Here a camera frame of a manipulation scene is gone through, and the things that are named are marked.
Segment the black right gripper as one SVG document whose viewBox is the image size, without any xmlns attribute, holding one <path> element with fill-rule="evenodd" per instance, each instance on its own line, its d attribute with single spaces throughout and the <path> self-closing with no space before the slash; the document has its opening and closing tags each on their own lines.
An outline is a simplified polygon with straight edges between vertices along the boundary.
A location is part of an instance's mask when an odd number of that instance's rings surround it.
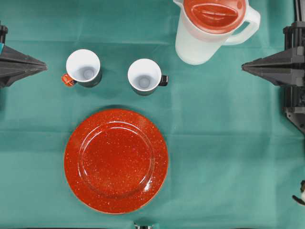
<svg viewBox="0 0 305 229">
<path fill-rule="evenodd" d="M 305 25 L 284 28 L 285 50 L 242 65 L 243 71 L 284 89 L 284 111 L 295 127 L 305 130 Z"/>
</svg>

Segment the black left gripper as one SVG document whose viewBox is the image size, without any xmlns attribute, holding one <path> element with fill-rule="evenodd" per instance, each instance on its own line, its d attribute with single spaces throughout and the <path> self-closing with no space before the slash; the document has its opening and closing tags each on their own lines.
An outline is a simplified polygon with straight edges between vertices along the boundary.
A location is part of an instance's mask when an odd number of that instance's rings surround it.
<svg viewBox="0 0 305 229">
<path fill-rule="evenodd" d="M 45 62 L 39 61 L 5 45 L 8 28 L 0 25 L 0 86 L 9 87 L 15 81 L 47 70 Z"/>
</svg>

